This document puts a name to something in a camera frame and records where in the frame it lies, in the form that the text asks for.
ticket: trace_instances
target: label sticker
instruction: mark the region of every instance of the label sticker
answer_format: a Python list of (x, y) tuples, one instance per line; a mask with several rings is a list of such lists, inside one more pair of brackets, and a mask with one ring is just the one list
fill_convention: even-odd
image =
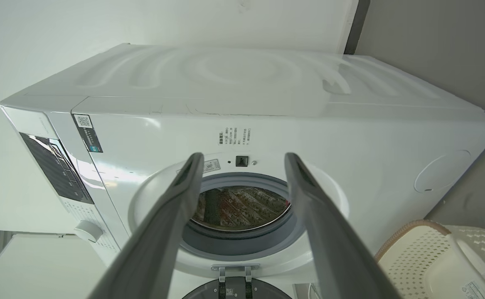
[(469, 284), (463, 285), (461, 290), (464, 295), (466, 295), (467, 299), (485, 299), (484, 291), (480, 288), (475, 280), (473, 280)]
[(103, 153), (89, 115), (73, 114), (73, 116), (79, 135), (81, 136), (87, 150), (94, 153)]
[[(218, 163), (218, 159), (212, 159), (204, 162), (204, 174), (206, 172), (214, 172), (215, 170), (220, 170), (220, 163)], [(181, 169), (176, 170), (177, 174), (179, 174), (179, 172), (181, 172)]]
[(218, 133), (218, 145), (250, 145), (251, 129), (249, 127), (225, 127)]

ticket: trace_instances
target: gray wall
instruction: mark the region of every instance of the gray wall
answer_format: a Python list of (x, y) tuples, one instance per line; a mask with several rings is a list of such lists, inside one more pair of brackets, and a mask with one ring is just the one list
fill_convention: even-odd
[[(485, 0), (372, 0), (356, 53), (485, 110)], [(427, 217), (485, 228), (485, 152)]]

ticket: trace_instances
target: white washing machine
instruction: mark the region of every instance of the white washing machine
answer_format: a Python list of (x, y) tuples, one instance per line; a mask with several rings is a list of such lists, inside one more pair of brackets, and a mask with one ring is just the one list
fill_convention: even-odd
[(194, 152), (204, 154), (204, 196), (282, 200), (234, 230), (218, 227), (225, 208), (212, 225), (191, 220), (170, 291), (178, 299), (217, 278), (218, 264), (259, 264), (252, 275), (291, 296), (291, 284), (316, 281), (288, 204), (287, 152), (375, 253), (485, 148), (479, 107), (371, 57), (308, 51), (123, 44), (1, 107), (107, 264)]

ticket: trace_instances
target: white knob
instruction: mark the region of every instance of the white knob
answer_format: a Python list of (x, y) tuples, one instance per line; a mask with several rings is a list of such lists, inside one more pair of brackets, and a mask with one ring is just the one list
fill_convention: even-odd
[(82, 240), (96, 243), (98, 238), (104, 233), (102, 229), (89, 221), (81, 220), (74, 229), (74, 233)]

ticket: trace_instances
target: black control panel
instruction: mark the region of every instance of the black control panel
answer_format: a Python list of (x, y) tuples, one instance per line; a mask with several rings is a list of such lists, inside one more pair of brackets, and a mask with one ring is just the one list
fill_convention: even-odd
[(59, 140), (20, 133), (58, 195), (93, 204)]

